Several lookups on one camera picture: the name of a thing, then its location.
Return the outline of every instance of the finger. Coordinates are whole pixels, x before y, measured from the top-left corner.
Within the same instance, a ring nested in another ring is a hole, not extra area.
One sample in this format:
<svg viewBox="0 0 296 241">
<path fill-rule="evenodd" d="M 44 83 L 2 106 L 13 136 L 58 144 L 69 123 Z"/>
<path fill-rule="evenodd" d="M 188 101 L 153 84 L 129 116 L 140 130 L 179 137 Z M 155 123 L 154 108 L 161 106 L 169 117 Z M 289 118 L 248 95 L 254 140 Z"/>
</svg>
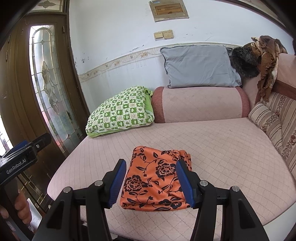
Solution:
<svg viewBox="0 0 296 241">
<path fill-rule="evenodd" d="M 32 215 L 31 215 L 31 213 L 30 213 L 30 216 L 29 217 L 27 217 L 27 218 L 25 218 L 25 219 L 22 220 L 22 222 L 24 224 L 29 224 L 31 221 L 32 221 Z"/>
<path fill-rule="evenodd" d="M 4 218 L 4 219 L 8 219 L 8 217 L 9 217 L 7 210 L 4 207 L 2 207 L 1 205 L 0 205 L 0 214 L 1 214 L 2 218 Z"/>
<path fill-rule="evenodd" d="M 30 214 L 31 212 L 30 212 L 29 205 L 26 205 L 22 210 L 17 212 L 18 217 L 22 220 L 29 217 Z"/>
<path fill-rule="evenodd" d="M 27 205 L 27 199 L 25 197 L 25 194 L 23 191 L 19 190 L 19 195 L 15 199 L 15 209 L 16 210 L 22 210 Z"/>
</svg>

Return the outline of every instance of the stained glass window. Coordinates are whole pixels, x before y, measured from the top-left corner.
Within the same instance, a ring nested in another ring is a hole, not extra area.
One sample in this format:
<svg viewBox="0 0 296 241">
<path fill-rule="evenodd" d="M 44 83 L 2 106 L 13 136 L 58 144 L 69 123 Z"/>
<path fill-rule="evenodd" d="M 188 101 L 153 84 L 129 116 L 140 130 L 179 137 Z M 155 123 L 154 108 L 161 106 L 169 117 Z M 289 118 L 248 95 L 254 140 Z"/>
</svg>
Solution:
<svg viewBox="0 0 296 241">
<path fill-rule="evenodd" d="M 62 83 L 57 59 L 54 25 L 32 26 L 29 54 L 33 86 L 45 122 L 67 156 L 82 135 Z"/>
<path fill-rule="evenodd" d="M 31 12 L 44 12 L 44 11 L 54 11 L 54 12 L 64 12 L 65 0 L 41 0 Z"/>
</svg>

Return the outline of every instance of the wooden door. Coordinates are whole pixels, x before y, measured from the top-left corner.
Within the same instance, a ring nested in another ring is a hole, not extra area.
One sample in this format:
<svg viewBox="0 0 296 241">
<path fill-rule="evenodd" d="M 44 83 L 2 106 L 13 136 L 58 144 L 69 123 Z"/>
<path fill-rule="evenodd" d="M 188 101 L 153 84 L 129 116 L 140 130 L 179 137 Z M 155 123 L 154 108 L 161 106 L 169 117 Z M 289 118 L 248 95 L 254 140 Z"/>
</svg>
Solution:
<svg viewBox="0 0 296 241">
<path fill-rule="evenodd" d="M 39 38 L 35 42 L 33 34 Z M 52 56 L 45 57 L 46 49 Z M 29 14 L 15 26 L 1 52 L 1 61 L 6 58 L 6 76 L 2 75 L 0 84 L 0 113 L 12 145 L 45 132 L 52 134 L 51 144 L 26 171 L 46 194 L 56 170 L 86 136 L 89 116 L 72 65 L 66 14 Z"/>
</svg>

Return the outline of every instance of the floral wall trim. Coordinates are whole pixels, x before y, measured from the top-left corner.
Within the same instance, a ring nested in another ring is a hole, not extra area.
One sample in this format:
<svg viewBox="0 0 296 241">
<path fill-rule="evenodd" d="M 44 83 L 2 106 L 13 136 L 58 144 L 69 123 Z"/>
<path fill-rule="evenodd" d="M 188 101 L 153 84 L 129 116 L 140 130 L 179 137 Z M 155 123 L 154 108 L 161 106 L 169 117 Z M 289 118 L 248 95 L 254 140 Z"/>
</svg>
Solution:
<svg viewBox="0 0 296 241">
<path fill-rule="evenodd" d="M 187 45 L 219 45 L 219 46 L 225 46 L 230 48 L 240 47 L 239 45 L 233 45 L 233 44 L 222 44 L 222 43 L 210 43 L 210 42 L 198 42 L 198 43 L 186 43 L 186 44 L 173 44 L 173 45 L 166 45 L 166 46 L 160 46 L 155 47 L 147 50 L 142 50 L 134 53 L 130 53 L 128 55 L 122 56 L 120 58 L 111 60 L 107 63 L 104 63 L 84 74 L 80 74 L 79 81 L 85 82 L 91 78 L 94 78 L 104 72 L 107 72 L 109 70 L 118 68 L 120 66 L 124 66 L 133 62 L 141 61 L 148 58 L 155 58 L 161 56 L 160 49 L 162 47 L 174 47 L 174 46 L 187 46 Z"/>
</svg>

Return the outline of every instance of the orange floral cloth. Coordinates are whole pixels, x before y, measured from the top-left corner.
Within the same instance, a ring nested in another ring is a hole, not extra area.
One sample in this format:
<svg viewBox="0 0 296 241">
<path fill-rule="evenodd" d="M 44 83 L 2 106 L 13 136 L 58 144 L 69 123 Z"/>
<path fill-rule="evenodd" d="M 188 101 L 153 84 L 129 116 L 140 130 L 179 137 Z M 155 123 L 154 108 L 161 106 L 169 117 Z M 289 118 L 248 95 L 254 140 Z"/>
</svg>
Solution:
<svg viewBox="0 0 296 241">
<path fill-rule="evenodd" d="M 122 208 L 172 211 L 190 207 L 176 174 L 179 159 L 184 159 L 188 169 L 192 170 L 190 154 L 183 150 L 159 151 L 145 146 L 136 147 L 121 193 Z"/>
</svg>

